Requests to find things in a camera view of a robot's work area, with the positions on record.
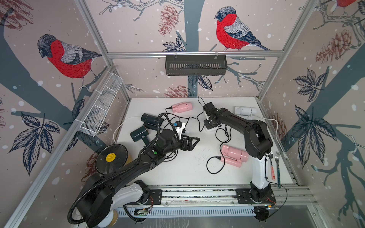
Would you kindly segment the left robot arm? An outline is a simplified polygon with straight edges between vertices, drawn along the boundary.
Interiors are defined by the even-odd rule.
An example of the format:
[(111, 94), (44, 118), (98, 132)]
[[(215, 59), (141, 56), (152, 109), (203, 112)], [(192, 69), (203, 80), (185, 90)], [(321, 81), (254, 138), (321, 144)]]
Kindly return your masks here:
[(113, 199), (117, 192), (127, 186), (138, 176), (153, 170), (166, 158), (167, 153), (178, 150), (192, 151), (200, 141), (198, 137), (183, 135), (181, 139), (166, 131), (156, 136), (138, 154), (138, 157), (126, 166), (108, 174), (94, 174), (87, 181), (85, 189), (80, 192), (71, 205), (67, 221), (72, 225), (86, 223), (95, 227), (113, 211), (117, 203)]

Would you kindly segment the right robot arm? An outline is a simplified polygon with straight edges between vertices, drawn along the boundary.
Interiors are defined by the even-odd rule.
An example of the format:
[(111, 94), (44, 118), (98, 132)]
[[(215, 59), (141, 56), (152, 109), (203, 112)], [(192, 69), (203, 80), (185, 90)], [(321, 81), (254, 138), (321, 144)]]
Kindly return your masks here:
[(257, 203), (264, 201), (271, 190), (265, 159), (273, 146), (267, 124), (260, 120), (244, 119), (226, 108), (217, 109), (211, 102), (205, 104), (203, 110), (207, 117), (204, 124), (208, 130), (224, 124), (244, 136), (245, 150), (252, 157), (251, 198)]

